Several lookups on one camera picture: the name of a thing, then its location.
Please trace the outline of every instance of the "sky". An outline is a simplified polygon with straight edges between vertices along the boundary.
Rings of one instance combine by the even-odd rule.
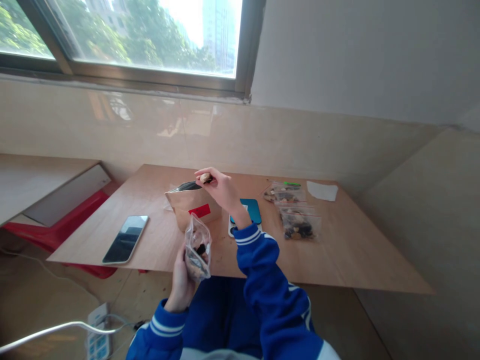
[[[235,11],[236,33],[240,31],[242,0],[221,0],[231,3]],[[161,7],[168,9],[173,19],[185,27],[188,38],[199,48],[204,46],[203,0],[158,0]]]

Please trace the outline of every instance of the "windowsill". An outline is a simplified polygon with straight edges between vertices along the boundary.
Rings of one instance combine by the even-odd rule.
[[[139,81],[115,80],[88,76],[71,76],[44,72],[38,73],[15,69],[2,69],[2,71],[3,72],[0,72],[0,80],[91,89],[97,91],[142,94],[173,99],[199,100],[223,104],[246,105],[250,103],[249,99],[243,99],[243,94],[229,91],[163,85]]]

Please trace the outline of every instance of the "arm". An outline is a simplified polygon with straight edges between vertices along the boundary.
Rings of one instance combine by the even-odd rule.
[[[339,359],[337,353],[315,334],[307,293],[288,282],[276,262],[280,249],[273,237],[260,232],[240,203],[232,179],[215,168],[214,181],[203,186],[235,220],[237,261],[246,275],[245,300],[260,321],[260,341],[265,359]]]
[[[155,315],[135,334],[126,360],[179,360],[182,355],[182,330],[188,311],[170,313],[167,299],[158,305]]]
[[[163,299],[151,321],[138,329],[126,360],[180,359],[182,331],[195,293],[195,283],[187,275],[184,256],[185,244],[176,256],[170,297]]]

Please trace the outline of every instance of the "leg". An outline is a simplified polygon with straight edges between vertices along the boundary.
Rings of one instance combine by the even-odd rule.
[[[203,280],[193,297],[183,328],[183,347],[211,352],[224,347],[227,313],[225,277]]]
[[[228,279],[228,313],[225,321],[226,347],[261,359],[260,323],[244,298],[245,279]]]

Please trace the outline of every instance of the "red label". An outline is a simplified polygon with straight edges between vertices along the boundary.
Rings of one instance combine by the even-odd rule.
[[[204,217],[205,215],[210,214],[211,211],[210,211],[210,206],[206,203],[205,205],[202,205],[202,206],[197,207],[195,209],[188,210],[188,213],[189,214],[194,213],[199,218],[201,218],[201,217]]]

